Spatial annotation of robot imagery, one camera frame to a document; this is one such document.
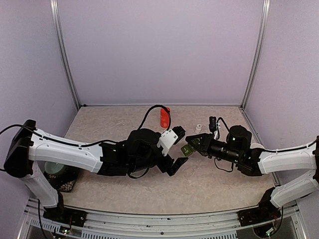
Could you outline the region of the green pill organizer box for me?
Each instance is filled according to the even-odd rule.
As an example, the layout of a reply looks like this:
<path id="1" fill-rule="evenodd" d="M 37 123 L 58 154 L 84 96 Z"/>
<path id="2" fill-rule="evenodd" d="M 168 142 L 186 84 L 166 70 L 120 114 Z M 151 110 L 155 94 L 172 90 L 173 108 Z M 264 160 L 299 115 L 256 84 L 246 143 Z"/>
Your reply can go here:
<path id="1" fill-rule="evenodd" d="M 193 140 L 191 144 L 188 143 L 181 147 L 180 150 L 182 154 L 184 155 L 184 157 L 189 157 L 196 152 L 196 148 L 194 147 L 195 145 L 198 145 L 198 142 Z"/>

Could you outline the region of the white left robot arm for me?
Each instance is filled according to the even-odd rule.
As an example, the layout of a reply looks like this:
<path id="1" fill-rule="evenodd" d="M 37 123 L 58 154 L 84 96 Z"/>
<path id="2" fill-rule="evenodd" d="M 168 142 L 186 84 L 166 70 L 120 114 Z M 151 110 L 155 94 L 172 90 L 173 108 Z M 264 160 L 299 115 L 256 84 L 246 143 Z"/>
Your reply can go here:
<path id="1" fill-rule="evenodd" d="M 38 162 L 58 163 L 84 169 L 102 176 L 129 176 L 138 171 L 148 172 L 157 167 L 161 173 L 173 176 L 188 158 L 173 159 L 170 149 L 184 136 L 181 126 L 163 133 L 148 128 L 130 132 L 119 142 L 101 140 L 84 143 L 51 135 L 36 127 L 34 120 L 16 124 L 18 132 L 13 137 L 4 165 L 4 171 L 24 181 L 28 189 L 40 200 L 45 209 L 63 222 L 70 216 L 63 197 L 50 185 Z"/>

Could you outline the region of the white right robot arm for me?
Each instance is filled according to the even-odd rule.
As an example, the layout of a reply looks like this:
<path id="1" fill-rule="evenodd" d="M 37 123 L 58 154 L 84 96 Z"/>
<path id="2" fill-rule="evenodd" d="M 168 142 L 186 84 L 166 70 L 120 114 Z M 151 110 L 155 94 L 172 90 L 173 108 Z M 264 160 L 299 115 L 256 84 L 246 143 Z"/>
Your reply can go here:
<path id="1" fill-rule="evenodd" d="M 232 126 L 226 141 L 218 141 L 212 133 L 186 137 L 186 142 L 204 157 L 216 158 L 234 164 L 246 176 L 259 177 L 278 171 L 305 169 L 306 173 L 279 187 L 268 189 L 255 217 L 265 221 L 275 209 L 307 196 L 319 189 L 319 141 L 281 150 L 251 147 L 252 134 L 241 125 Z"/>

